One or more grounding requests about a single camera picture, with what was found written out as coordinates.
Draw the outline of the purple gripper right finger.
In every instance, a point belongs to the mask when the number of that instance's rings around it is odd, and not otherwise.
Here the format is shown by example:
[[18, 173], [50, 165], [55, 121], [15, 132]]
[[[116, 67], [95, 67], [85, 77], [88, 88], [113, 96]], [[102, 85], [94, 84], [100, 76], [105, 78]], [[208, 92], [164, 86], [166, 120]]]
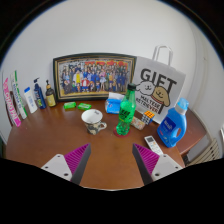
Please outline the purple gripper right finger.
[[158, 155], [136, 143], [133, 144], [132, 153], [145, 185], [182, 169], [169, 155]]

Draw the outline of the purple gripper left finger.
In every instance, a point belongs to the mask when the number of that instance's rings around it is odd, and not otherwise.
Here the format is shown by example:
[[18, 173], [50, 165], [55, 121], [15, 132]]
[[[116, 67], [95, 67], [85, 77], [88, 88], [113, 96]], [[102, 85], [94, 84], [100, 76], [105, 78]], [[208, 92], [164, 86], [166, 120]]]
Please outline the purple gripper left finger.
[[91, 145], [85, 144], [66, 155], [56, 154], [42, 166], [42, 169], [79, 185], [90, 154]]

